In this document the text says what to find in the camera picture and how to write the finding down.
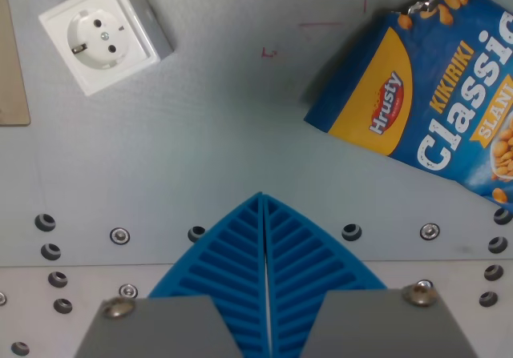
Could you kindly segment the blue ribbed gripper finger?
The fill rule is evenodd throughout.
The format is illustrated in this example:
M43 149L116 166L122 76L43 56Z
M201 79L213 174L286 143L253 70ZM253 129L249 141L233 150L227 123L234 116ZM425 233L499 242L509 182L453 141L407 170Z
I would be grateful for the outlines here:
M269 357L263 195L206 231L148 297L101 303L78 357Z
M432 286L388 288L335 238L264 197L275 357L474 357Z

